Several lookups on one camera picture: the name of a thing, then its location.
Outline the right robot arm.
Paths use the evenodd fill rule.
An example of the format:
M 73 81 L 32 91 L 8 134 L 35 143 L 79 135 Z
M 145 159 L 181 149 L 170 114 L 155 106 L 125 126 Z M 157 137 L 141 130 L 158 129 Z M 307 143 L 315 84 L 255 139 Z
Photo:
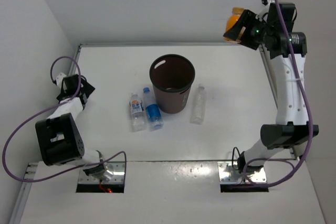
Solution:
M 252 171 L 263 167 L 265 161 L 283 149 L 305 143 L 309 139 L 309 119 L 301 89 L 304 88 L 304 68 L 307 38 L 294 32 L 296 7 L 281 3 L 282 25 L 276 4 L 268 4 L 261 15 L 243 10 L 238 21 L 224 37 L 256 50 L 263 45 L 270 54 L 276 79 L 277 116 L 275 124 L 264 124 L 260 140 L 242 152 L 237 160 L 238 170 Z

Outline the clear plastic bottle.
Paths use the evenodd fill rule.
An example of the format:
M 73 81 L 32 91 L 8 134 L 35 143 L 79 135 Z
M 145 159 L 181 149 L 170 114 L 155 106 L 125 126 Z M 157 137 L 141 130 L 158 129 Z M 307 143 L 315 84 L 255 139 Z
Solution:
M 193 124 L 201 125 L 205 117 L 205 107 L 206 107 L 206 90 L 204 85 L 199 84 L 194 96 L 192 114 L 190 122 Z

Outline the orange juice bottle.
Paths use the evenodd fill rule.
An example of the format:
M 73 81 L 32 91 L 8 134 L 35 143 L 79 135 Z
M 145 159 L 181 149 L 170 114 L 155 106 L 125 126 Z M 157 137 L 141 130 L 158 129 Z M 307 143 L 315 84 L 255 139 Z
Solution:
M 227 20 L 227 23 L 226 23 L 226 32 L 228 30 L 230 30 L 235 24 L 236 22 L 239 20 L 241 14 L 243 13 L 244 11 L 244 8 L 242 7 L 233 7 L 232 9 L 232 15 L 231 17 Z M 244 32 L 244 28 L 240 29 L 240 32 L 239 32 L 239 35 L 237 37 L 237 39 L 235 40 L 236 42 L 240 42 L 241 41 L 241 36 L 242 36 L 242 33 Z M 232 39 L 230 38 L 227 38 L 227 37 L 224 37 L 226 41 L 233 41 Z

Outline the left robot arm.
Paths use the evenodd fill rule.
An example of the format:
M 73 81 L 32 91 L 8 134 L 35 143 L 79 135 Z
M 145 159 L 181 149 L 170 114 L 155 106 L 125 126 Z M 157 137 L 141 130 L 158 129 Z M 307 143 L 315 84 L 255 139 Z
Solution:
M 100 151 L 85 147 L 75 123 L 95 88 L 77 74 L 60 73 L 56 85 L 60 88 L 57 97 L 60 106 L 48 118 L 35 124 L 43 162 L 47 166 L 82 165 L 87 176 L 108 182 L 113 169 L 106 163 L 101 164 L 103 155 Z

